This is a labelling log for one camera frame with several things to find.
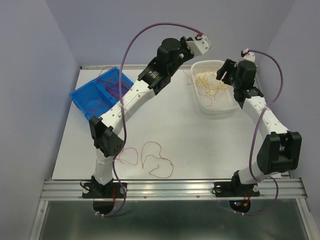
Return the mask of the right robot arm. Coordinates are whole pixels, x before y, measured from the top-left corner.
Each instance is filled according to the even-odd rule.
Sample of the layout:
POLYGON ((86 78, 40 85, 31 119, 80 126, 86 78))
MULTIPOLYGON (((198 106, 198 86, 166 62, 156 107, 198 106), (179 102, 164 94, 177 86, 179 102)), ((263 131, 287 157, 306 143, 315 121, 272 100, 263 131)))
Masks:
POLYGON ((302 136, 277 119, 262 92, 254 86, 256 73, 256 64, 246 58, 238 62, 227 59, 217 71, 217 80, 233 87, 234 99, 255 124, 254 134, 263 138, 256 159, 249 156, 248 167, 237 170, 230 181, 215 182, 212 192, 219 198, 248 193, 259 196, 259 182, 298 167, 302 136))

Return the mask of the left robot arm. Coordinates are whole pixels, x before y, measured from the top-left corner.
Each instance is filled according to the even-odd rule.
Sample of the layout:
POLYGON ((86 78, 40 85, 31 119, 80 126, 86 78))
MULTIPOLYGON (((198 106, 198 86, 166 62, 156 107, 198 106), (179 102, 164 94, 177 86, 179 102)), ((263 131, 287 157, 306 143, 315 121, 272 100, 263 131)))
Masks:
POLYGON ((147 67, 138 75, 128 92, 100 117, 93 116, 89 127, 97 160, 87 190, 100 198, 112 191, 113 161, 125 146, 126 139, 119 133, 125 131, 125 123, 148 100, 166 87, 180 66, 196 56, 201 56, 212 47, 202 35, 181 39, 166 38, 162 41, 147 67))

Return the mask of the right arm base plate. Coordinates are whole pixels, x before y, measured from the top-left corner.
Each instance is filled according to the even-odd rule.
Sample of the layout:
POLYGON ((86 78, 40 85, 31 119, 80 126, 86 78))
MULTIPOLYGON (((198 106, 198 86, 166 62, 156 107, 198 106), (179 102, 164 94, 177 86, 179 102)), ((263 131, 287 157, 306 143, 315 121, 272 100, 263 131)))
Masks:
POLYGON ((233 184, 231 181, 218 181, 211 190, 218 198, 236 197, 259 197, 260 192, 257 184, 233 184))

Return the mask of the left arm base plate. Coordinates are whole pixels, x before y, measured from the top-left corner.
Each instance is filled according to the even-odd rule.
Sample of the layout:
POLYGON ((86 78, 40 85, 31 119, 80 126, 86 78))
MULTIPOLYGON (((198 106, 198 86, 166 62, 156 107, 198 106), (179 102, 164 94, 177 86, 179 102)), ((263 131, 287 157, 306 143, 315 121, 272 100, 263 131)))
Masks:
POLYGON ((123 199, 125 194, 117 181, 101 185, 93 181, 80 182, 83 199, 123 199))

